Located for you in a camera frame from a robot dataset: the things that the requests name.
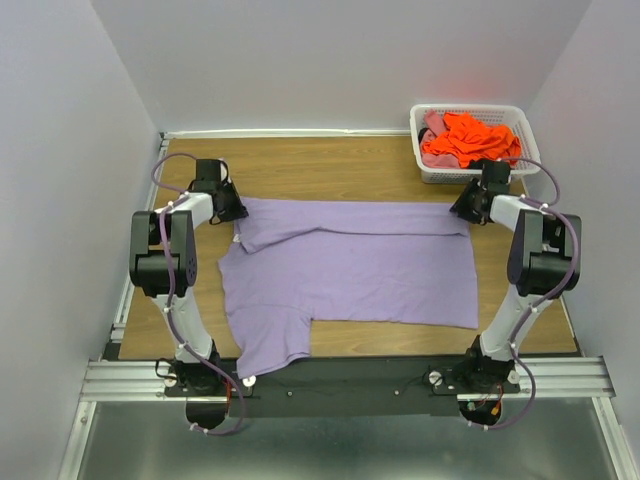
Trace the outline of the purple t shirt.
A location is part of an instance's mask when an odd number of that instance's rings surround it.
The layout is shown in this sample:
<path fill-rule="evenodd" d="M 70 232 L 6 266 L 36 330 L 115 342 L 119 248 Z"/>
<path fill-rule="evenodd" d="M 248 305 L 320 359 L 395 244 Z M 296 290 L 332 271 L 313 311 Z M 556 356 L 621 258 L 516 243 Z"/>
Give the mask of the purple t shirt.
<path fill-rule="evenodd" d="M 469 226 L 447 204 L 244 205 L 219 262 L 241 378 L 309 356 L 316 320 L 478 326 Z"/>

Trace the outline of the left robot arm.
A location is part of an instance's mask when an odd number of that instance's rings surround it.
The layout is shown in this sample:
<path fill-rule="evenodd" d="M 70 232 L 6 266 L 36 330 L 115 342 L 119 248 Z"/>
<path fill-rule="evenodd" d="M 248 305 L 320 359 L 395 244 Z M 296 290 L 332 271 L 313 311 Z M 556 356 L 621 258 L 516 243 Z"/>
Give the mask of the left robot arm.
<path fill-rule="evenodd" d="M 195 178 L 188 187 L 162 182 L 160 168 L 177 156 L 165 156 L 151 171 L 153 184 L 177 197 L 159 209 L 137 211 L 131 218 L 129 277 L 159 309 L 174 343 L 173 371 L 163 379 L 201 395 L 222 387 L 240 394 L 237 381 L 220 365 L 215 341 L 204 326 L 195 298 L 195 232 L 202 224 L 244 219 L 248 211 L 222 159 L 185 154 L 195 162 Z"/>

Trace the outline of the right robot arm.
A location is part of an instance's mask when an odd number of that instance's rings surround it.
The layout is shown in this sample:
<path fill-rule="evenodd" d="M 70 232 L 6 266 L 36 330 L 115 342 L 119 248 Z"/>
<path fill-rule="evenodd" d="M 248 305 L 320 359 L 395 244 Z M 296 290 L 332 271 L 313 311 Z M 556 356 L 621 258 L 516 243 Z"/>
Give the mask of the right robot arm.
<path fill-rule="evenodd" d="M 547 203 L 510 193 L 507 159 L 482 159 L 481 176 L 472 179 L 451 207 L 471 224 L 495 223 L 509 229 L 512 241 L 506 273 L 509 288 L 489 327 L 476 337 L 451 379 L 480 392 L 509 378 L 520 346 L 539 315 L 580 278 L 582 218 Z"/>

